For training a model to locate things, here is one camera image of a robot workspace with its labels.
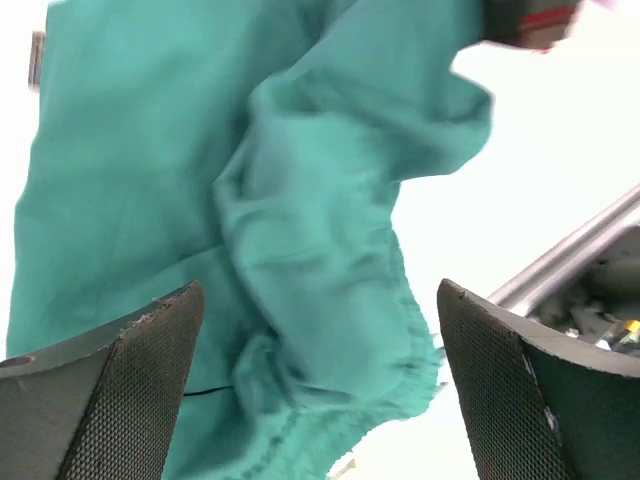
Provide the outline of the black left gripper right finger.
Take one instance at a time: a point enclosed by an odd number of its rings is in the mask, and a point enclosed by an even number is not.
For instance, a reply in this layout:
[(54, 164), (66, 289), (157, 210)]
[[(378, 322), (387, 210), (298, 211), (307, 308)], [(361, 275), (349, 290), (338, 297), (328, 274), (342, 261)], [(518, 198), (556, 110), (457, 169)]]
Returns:
[(437, 291), (447, 359), (481, 479), (639, 477), (639, 361)]

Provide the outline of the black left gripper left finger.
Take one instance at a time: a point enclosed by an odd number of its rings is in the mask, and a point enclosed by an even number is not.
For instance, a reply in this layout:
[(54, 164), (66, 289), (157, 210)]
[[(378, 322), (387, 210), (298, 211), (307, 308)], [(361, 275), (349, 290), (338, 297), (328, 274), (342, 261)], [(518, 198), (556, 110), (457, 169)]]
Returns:
[(203, 315), (193, 282), (2, 361), (2, 479), (160, 478)]

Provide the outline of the teal green shorts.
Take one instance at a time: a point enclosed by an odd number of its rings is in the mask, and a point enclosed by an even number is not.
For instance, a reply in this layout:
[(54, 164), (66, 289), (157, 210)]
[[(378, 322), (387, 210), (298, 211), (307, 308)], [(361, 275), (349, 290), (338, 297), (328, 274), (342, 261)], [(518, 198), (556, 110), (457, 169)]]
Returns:
[(391, 214), (486, 143), (451, 69), (479, 1), (95, 1), (48, 10), (7, 352), (198, 281), (167, 479), (322, 479), (425, 412), (439, 368)]

